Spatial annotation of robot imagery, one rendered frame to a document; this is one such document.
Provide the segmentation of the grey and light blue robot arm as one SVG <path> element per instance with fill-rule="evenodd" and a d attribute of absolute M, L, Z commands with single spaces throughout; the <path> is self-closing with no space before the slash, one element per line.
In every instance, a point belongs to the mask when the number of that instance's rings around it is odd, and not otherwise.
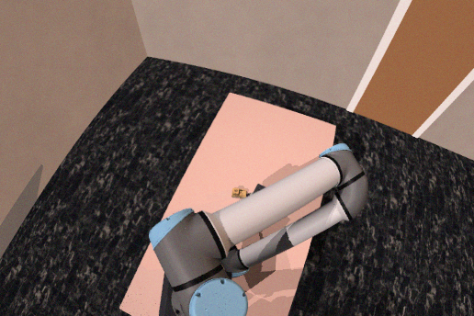
<path fill-rule="evenodd" d="M 246 316 L 248 298 L 226 272 L 242 276 L 360 213 L 368 181 L 352 151 L 339 143 L 319 158 L 270 186 L 257 184 L 252 195 L 214 213 L 182 209 L 152 227 L 149 238 L 173 288 L 176 316 Z M 255 243 L 236 247 L 333 187 L 338 192 L 328 203 Z"/>

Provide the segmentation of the tan open tray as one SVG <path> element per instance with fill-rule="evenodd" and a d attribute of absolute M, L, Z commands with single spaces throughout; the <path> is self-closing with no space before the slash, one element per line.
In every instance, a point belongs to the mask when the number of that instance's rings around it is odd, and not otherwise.
<path fill-rule="evenodd" d="M 245 198 L 246 197 L 246 189 L 239 189 L 239 196 L 235 196 L 231 193 L 232 197 L 235 198 Z"/>

